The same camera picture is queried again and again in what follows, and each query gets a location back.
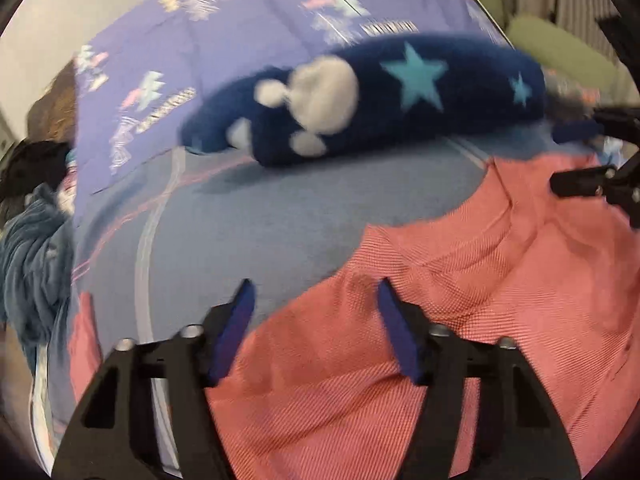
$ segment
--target white paw print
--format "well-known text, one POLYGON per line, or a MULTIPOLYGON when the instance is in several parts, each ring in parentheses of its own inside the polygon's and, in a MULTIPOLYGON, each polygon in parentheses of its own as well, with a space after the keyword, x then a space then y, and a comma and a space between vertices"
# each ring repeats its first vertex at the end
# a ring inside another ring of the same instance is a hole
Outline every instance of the white paw print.
MULTIPOLYGON (((293 152, 305 157, 326 153, 323 136, 343 131, 358 105, 358 78, 345 60, 321 56, 297 67, 287 84, 265 79, 255 86, 254 99, 269 108, 286 105, 301 129, 290 136, 293 152)), ((228 143, 251 152, 251 121, 238 119, 226 131, 228 143)))

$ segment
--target bed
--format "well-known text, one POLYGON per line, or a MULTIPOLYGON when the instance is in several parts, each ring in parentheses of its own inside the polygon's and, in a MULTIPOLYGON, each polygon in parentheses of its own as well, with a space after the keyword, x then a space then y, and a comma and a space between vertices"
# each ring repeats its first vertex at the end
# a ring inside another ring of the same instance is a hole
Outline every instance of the bed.
MULTIPOLYGON (((476 190, 490 156, 557 149, 544 123, 284 169, 178 146, 180 125, 229 81, 412 32, 507 43, 476 0, 147 0, 80 49, 73 293, 33 395, 44 454, 76 405, 68 348, 82 292, 104 353, 198 322, 245 277, 258 289, 255 327, 340 267, 367 224, 444 215, 476 190)), ((175 470, 161 383, 154 403, 162 459, 175 470)))

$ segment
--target pink stripe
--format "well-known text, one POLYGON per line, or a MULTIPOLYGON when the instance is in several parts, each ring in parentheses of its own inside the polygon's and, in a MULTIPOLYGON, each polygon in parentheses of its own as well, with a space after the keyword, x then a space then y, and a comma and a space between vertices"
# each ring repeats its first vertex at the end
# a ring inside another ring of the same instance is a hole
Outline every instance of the pink stripe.
POLYGON ((94 303, 88 292, 80 294, 78 313, 67 345, 69 378, 76 404, 102 364, 102 351, 95 327, 94 303))
MULTIPOLYGON (((213 170, 207 170, 207 171, 203 171, 202 173, 195 173, 193 175, 189 175, 187 177, 183 177, 183 179, 180 180, 180 183, 178 184, 178 186, 175 187, 175 189, 178 189, 179 187, 183 187, 183 186, 188 186, 190 184, 196 184, 197 182, 202 182, 203 180, 206 180, 209 177, 212 177, 212 176, 215 176, 217 174, 220 174, 223 171, 231 170, 233 168, 237 168, 238 166, 242 166, 243 164, 247 164, 249 162, 254 162, 254 160, 248 155, 243 155, 240 158, 238 158, 236 160, 233 160, 231 162, 228 162, 226 164, 223 164, 222 166, 220 166, 218 168, 214 168, 213 170)), ((81 264, 78 264, 72 270, 71 282, 74 283, 76 280, 78 280, 79 278, 84 276, 89 271, 90 264, 93 261, 95 261, 95 259, 100 255, 100 252, 102 251, 102 249, 105 247, 107 242, 109 240, 111 240, 111 238, 113 238, 113 235, 118 231, 118 229, 120 229, 127 222, 137 218, 137 216, 139 216, 140 213, 143 213, 143 212, 147 211, 149 208, 151 208, 151 206, 157 200, 160 200, 164 196, 165 196, 165 193, 162 192, 161 194, 157 195, 156 197, 153 197, 153 198, 147 200, 146 202, 142 203, 140 206, 138 206, 138 208, 134 212, 127 213, 126 215, 122 216, 121 218, 115 220, 114 223, 109 228, 109 230, 107 232, 105 232, 105 234, 103 234, 100 237, 100 240, 98 241, 98 244, 96 245, 96 248, 94 249, 92 254, 89 256, 89 258, 86 259, 81 264), (86 268, 82 272, 80 272, 78 274, 78 272, 83 267, 86 267, 86 268)))

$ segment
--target red fabric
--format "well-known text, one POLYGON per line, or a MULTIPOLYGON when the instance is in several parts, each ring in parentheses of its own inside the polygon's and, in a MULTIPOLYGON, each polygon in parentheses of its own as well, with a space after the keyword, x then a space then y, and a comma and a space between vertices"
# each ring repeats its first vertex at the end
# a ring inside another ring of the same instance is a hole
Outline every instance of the red fabric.
POLYGON ((102 352, 95 329, 94 303, 88 292, 80 294, 80 308, 74 318, 74 328, 67 344, 69 377, 76 403, 102 364, 102 352))
MULTIPOLYGON (((207 390, 238 478, 393 478, 424 390, 398 374, 376 310, 385 276, 462 337, 516 338, 588 472, 640 398, 640 247, 603 200, 549 193, 553 171, 586 163, 497 160, 452 214, 368 227, 345 266, 260 325, 207 390)), ((477 383, 465 395, 452 474, 468 467, 477 383)))

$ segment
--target striped curtain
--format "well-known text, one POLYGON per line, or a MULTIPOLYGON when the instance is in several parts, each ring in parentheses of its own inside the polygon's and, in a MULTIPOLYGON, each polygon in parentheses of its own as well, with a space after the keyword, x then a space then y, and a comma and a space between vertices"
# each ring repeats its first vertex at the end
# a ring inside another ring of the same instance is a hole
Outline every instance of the striped curtain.
POLYGON ((558 0, 556 24, 615 61, 616 53, 596 20, 617 13, 611 0, 558 0))

